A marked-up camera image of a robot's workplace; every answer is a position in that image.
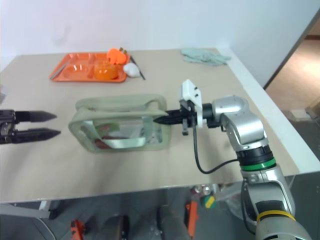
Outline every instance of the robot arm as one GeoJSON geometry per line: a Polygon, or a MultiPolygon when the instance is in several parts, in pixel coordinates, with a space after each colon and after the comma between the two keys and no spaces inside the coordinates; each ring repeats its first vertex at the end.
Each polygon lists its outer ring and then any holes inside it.
{"type": "Polygon", "coordinates": [[[182,124],[183,135],[196,120],[198,127],[221,127],[236,152],[243,176],[242,195],[247,215],[257,222],[257,240],[310,240],[296,222],[295,203],[269,147],[263,123],[242,97],[229,96],[202,104],[200,90],[189,80],[181,87],[180,109],[154,121],[182,124]]]}

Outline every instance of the orange toy carrot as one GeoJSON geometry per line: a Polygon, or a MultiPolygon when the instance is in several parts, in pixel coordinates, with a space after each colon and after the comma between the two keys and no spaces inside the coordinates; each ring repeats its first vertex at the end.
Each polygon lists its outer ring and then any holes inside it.
{"type": "Polygon", "coordinates": [[[125,64],[127,62],[127,55],[116,48],[111,48],[107,52],[106,58],[110,64],[125,64]]]}

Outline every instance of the orange tray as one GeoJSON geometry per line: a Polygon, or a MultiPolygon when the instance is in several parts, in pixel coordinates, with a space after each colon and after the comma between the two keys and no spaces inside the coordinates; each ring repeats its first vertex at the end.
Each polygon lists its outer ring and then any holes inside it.
{"type": "MultiPolygon", "coordinates": [[[[122,83],[126,80],[124,64],[116,64],[118,77],[108,80],[96,79],[94,68],[100,62],[107,62],[106,52],[80,52],[68,53],[62,61],[55,67],[49,78],[55,72],[67,63],[63,70],[52,81],[57,82],[105,82],[105,83],[122,83]]],[[[127,54],[126,64],[130,62],[130,55],[127,54]]]]}

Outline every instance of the wooden floor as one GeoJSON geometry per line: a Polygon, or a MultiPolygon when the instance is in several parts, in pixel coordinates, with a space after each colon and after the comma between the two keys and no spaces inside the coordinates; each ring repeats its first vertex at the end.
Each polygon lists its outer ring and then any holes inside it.
{"type": "Polygon", "coordinates": [[[320,98],[320,41],[304,40],[266,92],[283,111],[305,109],[320,98]]]}

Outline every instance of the yellow ring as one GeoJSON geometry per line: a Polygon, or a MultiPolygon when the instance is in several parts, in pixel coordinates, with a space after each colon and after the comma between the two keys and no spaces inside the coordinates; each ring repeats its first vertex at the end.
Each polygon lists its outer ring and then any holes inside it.
{"type": "Polygon", "coordinates": [[[284,215],[284,216],[287,216],[288,218],[291,218],[294,221],[296,220],[295,217],[292,216],[289,212],[280,211],[280,210],[269,210],[269,211],[263,211],[262,213],[260,213],[256,218],[256,221],[258,222],[262,217],[267,215],[284,215]]]}

